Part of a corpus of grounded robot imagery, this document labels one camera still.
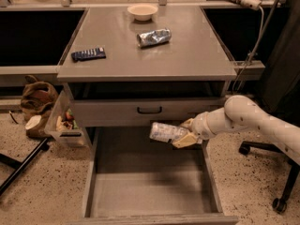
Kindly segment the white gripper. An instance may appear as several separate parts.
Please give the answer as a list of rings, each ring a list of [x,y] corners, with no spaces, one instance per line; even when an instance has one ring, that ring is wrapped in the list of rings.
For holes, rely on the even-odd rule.
[[[201,143],[202,140],[208,140],[210,138],[210,129],[207,125],[207,114],[208,112],[200,113],[194,119],[189,118],[181,123],[181,128],[191,129],[194,134],[188,133],[172,142],[172,145],[176,148],[184,148],[196,143]]]

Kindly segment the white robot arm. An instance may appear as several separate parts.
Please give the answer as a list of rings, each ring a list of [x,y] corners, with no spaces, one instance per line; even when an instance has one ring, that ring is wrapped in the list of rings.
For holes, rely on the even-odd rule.
[[[300,165],[300,128],[268,114],[245,96],[231,96],[223,108],[202,112],[182,126],[187,133],[172,142],[177,148],[191,146],[198,140],[209,140],[219,133],[255,129]]]

